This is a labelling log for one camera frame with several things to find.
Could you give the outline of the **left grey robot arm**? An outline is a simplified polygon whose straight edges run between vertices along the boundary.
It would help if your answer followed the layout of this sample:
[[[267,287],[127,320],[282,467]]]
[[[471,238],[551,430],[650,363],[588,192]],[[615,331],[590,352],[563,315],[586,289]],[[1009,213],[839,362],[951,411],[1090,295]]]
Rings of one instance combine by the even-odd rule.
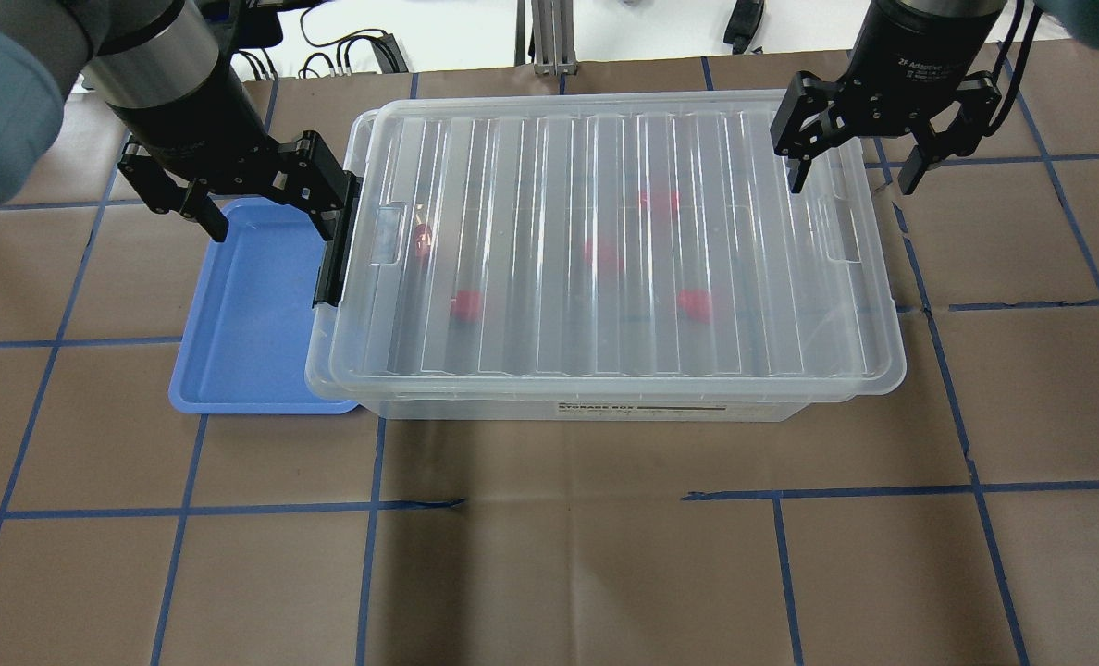
[[[271,138],[230,58],[193,1],[0,1],[0,206],[57,140],[85,75],[130,131],[116,167],[153,214],[223,243],[217,195],[295,207],[326,242],[314,301],[337,306],[359,178],[317,131]]]

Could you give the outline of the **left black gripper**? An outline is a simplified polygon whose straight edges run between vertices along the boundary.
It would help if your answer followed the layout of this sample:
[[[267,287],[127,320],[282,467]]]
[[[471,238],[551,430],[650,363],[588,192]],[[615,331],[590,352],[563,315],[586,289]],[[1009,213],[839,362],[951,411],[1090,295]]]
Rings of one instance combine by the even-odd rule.
[[[318,217],[338,211],[318,266],[313,307],[340,304],[360,177],[342,169],[317,131],[286,143],[271,138],[233,70],[208,73],[203,84],[164,106],[110,108],[149,156],[147,163],[122,157],[118,164],[138,198],[156,212],[179,211],[215,243],[227,240],[227,217],[211,192],[260,195]]]

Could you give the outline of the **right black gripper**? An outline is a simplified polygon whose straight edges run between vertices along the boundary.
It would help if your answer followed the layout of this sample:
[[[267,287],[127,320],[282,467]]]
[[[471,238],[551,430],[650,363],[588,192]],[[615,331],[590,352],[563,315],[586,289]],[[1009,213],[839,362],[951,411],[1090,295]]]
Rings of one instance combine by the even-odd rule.
[[[837,79],[798,71],[771,122],[792,195],[813,160],[850,138],[914,144],[899,173],[913,195],[948,156],[969,156],[1001,98],[990,73],[969,73],[1002,1],[872,1]]]

